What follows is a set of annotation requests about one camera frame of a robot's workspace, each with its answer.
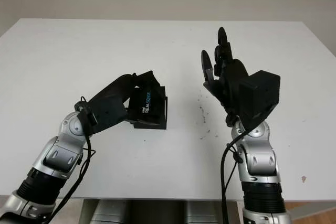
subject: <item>wire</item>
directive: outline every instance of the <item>wire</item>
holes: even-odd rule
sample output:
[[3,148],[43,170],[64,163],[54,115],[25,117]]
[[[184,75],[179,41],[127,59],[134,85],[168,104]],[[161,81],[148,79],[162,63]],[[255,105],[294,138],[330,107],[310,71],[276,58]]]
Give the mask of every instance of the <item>wire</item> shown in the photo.
[[237,166],[237,161],[235,162],[235,165],[233,166],[232,171],[231,171],[231,173],[230,173],[229,179],[227,180],[227,182],[226,182],[226,184],[225,184],[225,192],[226,192],[227,186],[228,186],[229,183],[230,183],[230,180],[231,180],[231,178],[232,178],[232,175],[233,175],[233,172],[235,171],[236,166]]
[[243,132],[241,135],[235,137],[229,144],[227,144],[224,153],[222,155],[222,160],[220,161],[220,171],[221,171],[221,186],[222,186],[222,216],[223,216],[223,224],[229,224],[229,219],[228,219],[228,215],[227,215],[227,206],[226,206],[226,187],[228,186],[228,182],[230,181],[231,177],[232,177],[232,173],[230,175],[230,178],[225,186],[225,180],[224,180],[224,163],[225,163],[225,158],[227,153],[230,151],[230,149],[233,147],[234,148],[234,144],[237,143],[240,139],[242,139],[244,136],[246,136],[248,133],[250,132],[250,130],[246,130],[245,132]]
[[51,220],[53,219],[53,217],[68,202],[68,200],[71,198],[71,196],[73,195],[73,193],[75,192],[75,190],[77,189],[77,187],[79,186],[79,184],[82,182],[82,180],[84,178],[84,175],[85,175],[86,171],[89,168],[91,157],[96,153],[96,151],[91,149],[90,138],[88,136],[85,136],[85,138],[86,138],[86,142],[87,142],[87,145],[88,145],[88,148],[85,148],[88,151],[88,156],[87,156],[87,159],[84,161],[84,163],[82,165],[82,168],[80,169],[79,177],[76,180],[76,182],[74,183],[74,185],[70,188],[70,190],[68,191],[68,193],[66,194],[66,196],[63,198],[63,200],[60,202],[60,204],[57,206],[57,208],[55,209],[55,211],[51,214],[50,218],[46,222],[44,222],[44,224],[50,223]]
[[[91,150],[91,157],[93,157],[94,156],[94,154],[96,153],[97,151],[96,150]],[[83,168],[84,168],[84,166],[85,166],[85,164],[87,163],[87,159],[83,162],[83,164],[82,164],[82,166],[81,166],[81,168],[80,168],[80,172],[79,172],[79,174],[81,174],[82,172],[83,172]]]

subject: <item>floor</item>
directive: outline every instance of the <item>floor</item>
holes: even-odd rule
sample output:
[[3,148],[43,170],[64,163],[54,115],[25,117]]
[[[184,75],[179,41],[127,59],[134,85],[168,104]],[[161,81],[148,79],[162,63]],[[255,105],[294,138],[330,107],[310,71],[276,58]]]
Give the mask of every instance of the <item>floor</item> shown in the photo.
[[[0,196],[0,207],[6,200],[6,196]],[[299,207],[306,204],[306,202],[287,202],[286,208],[288,210]],[[54,218],[52,224],[78,224],[80,211],[82,207],[82,200],[72,199],[65,205],[65,207],[59,212],[59,214]],[[336,209],[328,212],[324,212],[318,215],[314,215],[307,218],[302,218],[296,220],[293,224],[336,224]]]
[[[302,206],[306,203],[299,202],[288,202],[286,203],[286,208],[288,210]],[[332,211],[327,211],[318,215],[314,215],[311,217],[302,218],[293,222],[293,224],[335,224],[336,223],[336,209]]]

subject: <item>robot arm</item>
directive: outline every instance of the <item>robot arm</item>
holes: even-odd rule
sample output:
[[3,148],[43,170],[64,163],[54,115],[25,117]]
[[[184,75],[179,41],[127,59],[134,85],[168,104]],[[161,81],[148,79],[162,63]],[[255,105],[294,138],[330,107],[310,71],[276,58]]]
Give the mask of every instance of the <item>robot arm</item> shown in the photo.
[[[0,223],[49,223],[59,209],[58,206],[54,211],[61,188],[76,166],[81,164],[86,143],[90,151],[89,137],[125,120],[134,127],[159,127],[162,110],[167,105],[164,105],[167,98],[162,89],[164,87],[160,86],[152,71],[139,76],[125,74],[89,102],[81,100],[76,103],[76,111],[65,117],[58,136],[46,144],[27,178],[0,209]],[[133,105],[126,109],[123,103],[128,98]],[[71,188],[72,193],[80,183],[81,175],[76,186]]]
[[27,178],[1,209],[1,216],[11,213],[9,216],[21,216],[24,221],[35,223],[49,219],[59,191],[83,156],[86,138],[78,114],[73,112],[65,117],[58,136],[46,144]]
[[[243,63],[233,59],[223,27],[218,31],[214,69],[204,50],[201,61],[204,87],[220,101],[227,112],[226,124],[233,128],[234,140],[228,147],[237,146],[235,160],[244,191],[244,224],[290,224],[281,196],[276,155],[269,142],[270,129],[265,122],[279,102],[280,77],[265,71],[249,76]],[[213,72],[219,79],[214,79]],[[225,190],[222,188],[222,211],[223,222],[228,224]]]

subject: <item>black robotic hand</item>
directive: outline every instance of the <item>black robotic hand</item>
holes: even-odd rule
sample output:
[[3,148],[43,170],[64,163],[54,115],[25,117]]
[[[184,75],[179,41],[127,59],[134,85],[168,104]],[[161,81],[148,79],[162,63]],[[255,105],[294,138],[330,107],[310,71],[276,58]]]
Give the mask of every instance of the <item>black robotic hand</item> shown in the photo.
[[[240,119],[244,128],[254,129],[278,104],[280,76],[262,70],[249,76],[243,63],[233,59],[223,27],[218,31],[214,69],[205,50],[201,61],[203,85],[227,112],[227,126],[232,127]],[[219,79],[214,79],[213,72]]]
[[[129,107],[124,102],[130,99]],[[134,127],[166,129],[167,97],[153,71],[139,76],[124,74],[96,94],[90,101],[75,104],[86,135],[93,135],[122,121]]]

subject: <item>white table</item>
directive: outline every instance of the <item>white table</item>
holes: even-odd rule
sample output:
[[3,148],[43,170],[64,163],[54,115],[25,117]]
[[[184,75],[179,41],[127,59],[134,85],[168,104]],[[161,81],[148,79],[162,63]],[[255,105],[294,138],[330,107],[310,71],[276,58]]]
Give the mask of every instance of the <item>white table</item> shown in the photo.
[[[285,200],[335,200],[336,59],[300,22],[21,19],[0,38],[0,195],[20,185],[81,95],[152,69],[169,98],[167,130],[123,122],[93,136],[97,155],[74,196],[220,199],[230,129],[202,86],[200,61],[202,49],[213,60],[220,26],[250,74],[281,76],[280,104],[267,122]],[[230,158],[227,176],[232,165]],[[227,198],[242,197],[236,172]]]

